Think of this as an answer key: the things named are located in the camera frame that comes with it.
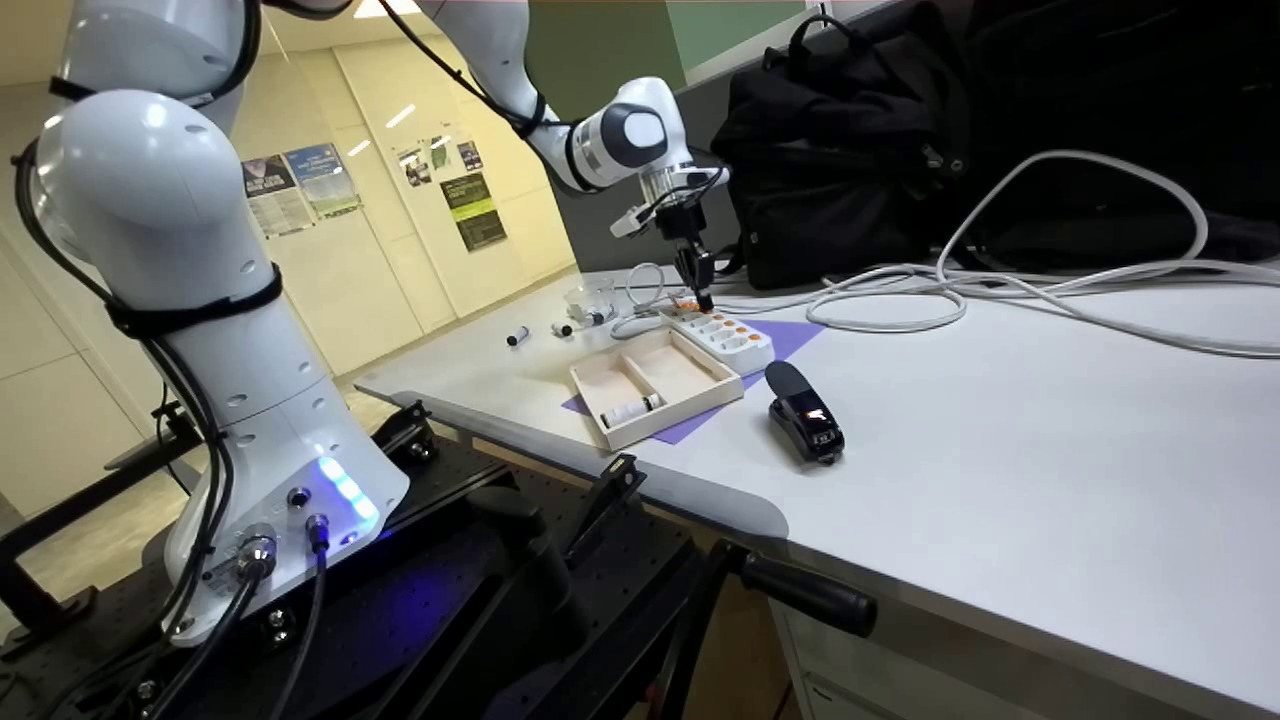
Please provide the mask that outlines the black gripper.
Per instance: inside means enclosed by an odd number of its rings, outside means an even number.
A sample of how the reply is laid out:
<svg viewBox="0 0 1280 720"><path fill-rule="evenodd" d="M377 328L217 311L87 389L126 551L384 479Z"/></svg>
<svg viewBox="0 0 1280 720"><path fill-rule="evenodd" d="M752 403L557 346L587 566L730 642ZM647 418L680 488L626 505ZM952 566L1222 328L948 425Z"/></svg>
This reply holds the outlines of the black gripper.
<svg viewBox="0 0 1280 720"><path fill-rule="evenodd" d="M718 260L701 241L709 227L705 219L705 195L730 182L723 167L718 171L694 171L684 189L667 189L658 201L642 210L645 225L658 225L665 241L687 241L678 250L678 272L684 288L694 292L701 311L712 311L712 285L718 285Z"/></svg>

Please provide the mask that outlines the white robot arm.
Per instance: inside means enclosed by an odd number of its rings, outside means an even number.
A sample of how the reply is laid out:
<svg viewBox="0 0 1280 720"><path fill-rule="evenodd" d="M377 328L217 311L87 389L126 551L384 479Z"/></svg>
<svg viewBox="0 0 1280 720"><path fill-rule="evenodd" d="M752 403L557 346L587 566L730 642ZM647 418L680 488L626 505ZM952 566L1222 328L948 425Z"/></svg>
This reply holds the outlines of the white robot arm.
<svg viewBox="0 0 1280 720"><path fill-rule="evenodd" d="M208 473L164 538L160 631L211 631L368 548L408 477L354 421L267 260L228 142L261 13L354 0L74 0L16 210L191 412Z"/></svg>

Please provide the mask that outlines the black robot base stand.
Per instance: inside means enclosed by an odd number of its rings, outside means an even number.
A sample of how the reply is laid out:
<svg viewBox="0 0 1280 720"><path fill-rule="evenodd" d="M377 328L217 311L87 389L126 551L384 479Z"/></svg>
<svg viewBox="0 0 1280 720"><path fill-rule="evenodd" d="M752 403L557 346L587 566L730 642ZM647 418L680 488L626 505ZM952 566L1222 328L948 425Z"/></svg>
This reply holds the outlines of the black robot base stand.
<svg viewBox="0 0 1280 720"><path fill-rule="evenodd" d="M566 488L463 449L403 453L408 507L317 589L211 647L153 631L153 578L4 668L0 720L621 720L680 715L723 560L617 465Z"/></svg>

